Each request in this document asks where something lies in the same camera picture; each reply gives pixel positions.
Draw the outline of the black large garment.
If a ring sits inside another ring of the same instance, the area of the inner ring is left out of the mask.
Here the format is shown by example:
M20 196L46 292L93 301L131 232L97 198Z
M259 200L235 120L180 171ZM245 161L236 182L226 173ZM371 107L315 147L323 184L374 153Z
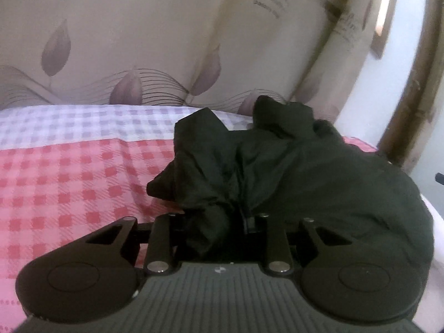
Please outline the black large garment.
M345 143L308 106L261 96L252 127L239 131L198 110L176 123L174 152L147 193L188 216L193 257L215 257L240 238L245 218L266 213L285 223L312 218L428 275L433 219L415 183Z

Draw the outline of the pink white checkered bedsheet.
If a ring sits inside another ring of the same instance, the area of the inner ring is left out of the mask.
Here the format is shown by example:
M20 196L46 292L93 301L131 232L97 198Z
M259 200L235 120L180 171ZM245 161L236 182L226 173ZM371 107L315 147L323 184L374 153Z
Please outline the pink white checkered bedsheet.
M14 293L31 259L126 213L164 207L146 184L189 107L35 106L1 112L1 330L26 332Z

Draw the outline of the cream leaf-print curtain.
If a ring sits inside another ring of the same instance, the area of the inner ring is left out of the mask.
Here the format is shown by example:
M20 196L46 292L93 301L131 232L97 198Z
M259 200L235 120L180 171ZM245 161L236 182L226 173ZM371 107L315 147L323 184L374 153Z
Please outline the cream leaf-print curtain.
M1 107L343 109L381 0L1 0Z

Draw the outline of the brown wooden door frame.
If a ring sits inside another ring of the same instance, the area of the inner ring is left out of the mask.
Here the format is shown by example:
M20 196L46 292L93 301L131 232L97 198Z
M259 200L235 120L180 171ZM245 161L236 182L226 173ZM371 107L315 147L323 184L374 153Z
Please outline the brown wooden door frame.
M443 107L443 0L426 0L425 16L406 86L378 148L410 173L430 139Z

